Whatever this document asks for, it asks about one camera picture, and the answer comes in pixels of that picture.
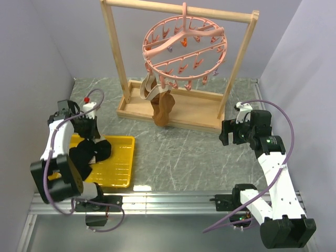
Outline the black underwear beige waistband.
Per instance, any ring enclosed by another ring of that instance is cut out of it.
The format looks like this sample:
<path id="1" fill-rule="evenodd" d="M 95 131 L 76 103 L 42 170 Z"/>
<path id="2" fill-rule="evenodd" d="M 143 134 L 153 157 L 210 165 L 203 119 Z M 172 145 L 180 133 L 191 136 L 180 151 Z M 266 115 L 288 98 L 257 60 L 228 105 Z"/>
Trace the black underwear beige waistband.
<path id="1" fill-rule="evenodd" d="M 108 159 L 112 152 L 112 146 L 107 140 L 95 142 L 92 140 L 84 139 L 76 147 L 92 151 L 93 152 L 92 159 L 94 159 L 95 162 L 100 162 Z"/>

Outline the pink round clip hanger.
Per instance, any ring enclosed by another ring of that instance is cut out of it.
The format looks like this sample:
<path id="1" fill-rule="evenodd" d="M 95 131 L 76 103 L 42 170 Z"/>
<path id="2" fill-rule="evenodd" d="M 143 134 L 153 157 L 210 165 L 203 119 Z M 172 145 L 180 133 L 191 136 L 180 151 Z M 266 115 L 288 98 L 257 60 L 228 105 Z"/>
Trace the pink round clip hanger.
<path id="1" fill-rule="evenodd" d="M 182 10 L 180 16 L 160 21 L 145 35 L 142 50 L 148 75 L 143 84 L 148 92 L 177 89 L 179 83 L 190 90 L 198 79 L 206 84 L 226 61 L 224 27 L 189 16 L 186 3 Z"/>

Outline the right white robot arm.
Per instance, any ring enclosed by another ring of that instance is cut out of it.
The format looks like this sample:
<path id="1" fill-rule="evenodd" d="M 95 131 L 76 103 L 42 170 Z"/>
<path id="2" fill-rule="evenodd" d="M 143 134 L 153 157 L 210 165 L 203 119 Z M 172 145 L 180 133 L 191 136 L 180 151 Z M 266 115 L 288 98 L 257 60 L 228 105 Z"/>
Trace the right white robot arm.
<path id="1" fill-rule="evenodd" d="M 248 143 L 254 151 L 267 181 L 267 203 L 256 187 L 250 184 L 235 185 L 232 205 L 247 208 L 260 225 L 262 243 L 268 249 L 302 248 L 316 231 L 314 219 L 307 218 L 295 193 L 288 167 L 288 152 L 282 138 L 272 134 L 271 113 L 254 110 L 250 105 L 238 108 L 235 119 L 222 122 L 219 139 L 228 145 L 233 134 L 234 144 Z"/>

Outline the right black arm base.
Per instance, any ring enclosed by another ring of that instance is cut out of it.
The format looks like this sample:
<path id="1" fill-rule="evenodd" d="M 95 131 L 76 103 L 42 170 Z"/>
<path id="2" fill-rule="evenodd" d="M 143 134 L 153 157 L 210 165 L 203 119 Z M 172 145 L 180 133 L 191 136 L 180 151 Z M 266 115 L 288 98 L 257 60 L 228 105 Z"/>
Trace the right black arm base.
<path id="1" fill-rule="evenodd" d="M 249 201 L 251 201 L 252 198 L 256 198 L 252 203 L 257 203 L 257 202 L 260 203 L 260 205 L 258 206 L 258 209 L 256 209 L 256 213 L 261 214 L 262 210 L 265 210 L 265 213 L 261 215 L 257 221 L 259 224 L 262 225 L 263 223 L 274 220 L 271 215 L 272 209 L 270 205 L 266 201 L 263 200 L 262 192 L 259 192 L 254 189 L 248 189 L 248 190 L 239 191 L 239 192 L 232 192 L 231 195 L 216 194 L 214 198 L 210 199 L 210 201 L 215 202 L 217 212 L 223 212 L 223 211 L 231 212 L 227 216 L 227 218 L 229 218 L 230 221 L 229 223 L 221 224 L 221 220 L 220 220 L 217 224 L 213 224 L 212 226 L 203 230 L 203 233 L 207 233 L 215 229 L 219 229 L 221 227 L 226 227 L 226 226 L 233 226 L 234 228 L 241 229 L 241 231 L 254 227 L 255 224 L 253 225 L 251 224 L 254 218 L 251 216 L 251 214 L 246 213 L 249 211 L 249 209 L 247 208 L 247 206 L 243 207 L 243 203 L 240 202 L 241 193 L 243 193 L 244 196 L 247 196 L 247 199 Z"/>

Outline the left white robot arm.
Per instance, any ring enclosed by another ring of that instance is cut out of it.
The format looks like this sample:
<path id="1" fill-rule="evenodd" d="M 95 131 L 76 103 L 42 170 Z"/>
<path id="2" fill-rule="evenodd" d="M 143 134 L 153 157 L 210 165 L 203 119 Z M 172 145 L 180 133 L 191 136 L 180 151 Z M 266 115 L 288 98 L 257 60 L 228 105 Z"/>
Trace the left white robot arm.
<path id="1" fill-rule="evenodd" d="M 111 156 L 111 144 L 100 135 L 97 126 L 98 105 L 85 98 L 79 107 L 71 100 L 58 102 L 58 111 L 47 121 L 49 137 L 39 161 L 30 171 L 44 203 L 61 202 L 69 198 L 87 200 L 94 211 L 106 205 L 101 187 L 86 182 L 92 164 Z"/>

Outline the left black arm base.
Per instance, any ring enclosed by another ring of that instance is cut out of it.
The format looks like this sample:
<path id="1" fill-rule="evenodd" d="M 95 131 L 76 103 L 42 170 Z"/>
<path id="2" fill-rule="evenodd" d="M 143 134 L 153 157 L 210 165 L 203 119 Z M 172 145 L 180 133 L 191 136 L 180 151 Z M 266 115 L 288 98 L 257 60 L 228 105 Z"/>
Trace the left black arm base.
<path id="1" fill-rule="evenodd" d="M 98 204 L 91 202 L 76 201 L 75 213 L 85 215 L 85 224 L 88 228 L 105 228 L 107 224 L 119 225 L 119 218 L 113 219 L 114 214 L 121 214 L 123 220 L 123 196 L 121 195 L 105 195 L 103 200 Z"/>

